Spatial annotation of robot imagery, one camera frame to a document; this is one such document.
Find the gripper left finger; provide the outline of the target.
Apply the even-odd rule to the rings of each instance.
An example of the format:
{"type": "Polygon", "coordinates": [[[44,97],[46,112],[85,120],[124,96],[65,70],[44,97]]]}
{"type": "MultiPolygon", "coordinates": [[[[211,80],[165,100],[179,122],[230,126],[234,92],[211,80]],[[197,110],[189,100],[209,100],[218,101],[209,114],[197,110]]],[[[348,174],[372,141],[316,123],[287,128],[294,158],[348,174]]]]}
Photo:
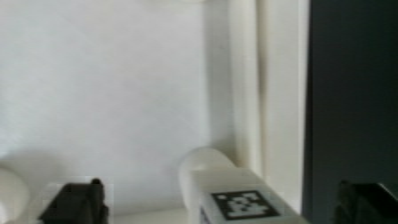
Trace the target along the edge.
{"type": "Polygon", "coordinates": [[[42,224],[108,224],[104,186],[99,179],[62,186],[38,221],[42,224]]]}

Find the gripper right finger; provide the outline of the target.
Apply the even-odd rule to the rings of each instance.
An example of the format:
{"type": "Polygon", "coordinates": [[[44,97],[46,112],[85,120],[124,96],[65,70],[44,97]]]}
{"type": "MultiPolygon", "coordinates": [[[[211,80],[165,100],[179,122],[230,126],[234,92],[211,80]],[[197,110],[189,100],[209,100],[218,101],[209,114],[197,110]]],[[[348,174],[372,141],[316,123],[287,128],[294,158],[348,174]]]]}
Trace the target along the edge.
{"type": "Polygon", "coordinates": [[[339,183],[332,224],[398,224],[398,183],[339,183]]]}

